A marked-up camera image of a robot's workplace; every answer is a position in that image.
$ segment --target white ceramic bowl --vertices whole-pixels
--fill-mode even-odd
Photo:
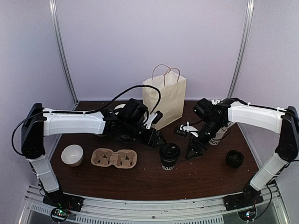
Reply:
[[[70,167],[77,167],[83,161],[83,149],[79,145],[70,145],[61,153],[61,160]]]
[[[125,104],[119,104],[117,105],[114,109],[119,109],[119,108],[123,108],[125,106]]]
[[[228,131],[227,127],[221,128],[217,133],[215,138],[212,138],[209,143],[212,146],[216,146],[219,144],[219,142],[221,141],[221,139],[223,138],[223,136],[225,135],[225,133]]]

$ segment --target cup lid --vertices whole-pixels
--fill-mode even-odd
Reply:
[[[177,159],[181,151],[179,147],[174,143],[167,143],[166,145],[160,148],[160,156],[163,159]]]

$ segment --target paper bag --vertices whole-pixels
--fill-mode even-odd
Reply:
[[[164,65],[168,68],[165,74],[154,77],[154,71],[160,65],[154,68],[152,78],[143,82],[144,85],[152,85],[161,92],[161,101],[154,110],[154,112],[160,111],[163,114],[162,119],[154,125],[157,130],[182,117],[186,92],[186,78],[180,75],[180,70],[177,68]],[[154,108],[158,96],[154,89],[148,87],[142,89],[143,104],[149,108],[149,111]]]

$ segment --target bowl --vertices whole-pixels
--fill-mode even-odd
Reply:
[[[124,108],[125,105],[126,105],[126,104],[119,104],[119,105],[117,105],[114,109],[116,110],[116,109]]]
[[[61,153],[61,160],[70,167],[77,167],[83,161],[83,149],[79,145],[70,145]]]

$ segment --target paper bag handle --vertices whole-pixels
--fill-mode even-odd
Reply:
[[[166,86],[166,83],[165,83],[165,76],[166,76],[167,73],[169,73],[169,72],[171,71],[171,69],[176,69],[176,70],[178,70],[178,79],[177,79],[177,82],[178,82],[178,80],[179,80],[179,77],[180,77],[180,75],[181,75],[180,70],[179,70],[178,68],[169,68],[169,69],[165,72],[165,74],[163,75],[163,76],[164,76],[164,86]]]
[[[167,66],[166,64],[159,64],[159,65],[157,65],[157,66],[154,68],[154,70],[153,70],[153,73],[152,73],[152,79],[154,79],[154,72],[155,72],[156,68],[157,68],[157,67],[159,67],[159,66],[161,66],[161,65],[163,65],[163,66],[167,67],[167,68],[168,68],[168,70],[170,69],[170,67],[169,67],[169,66]]]

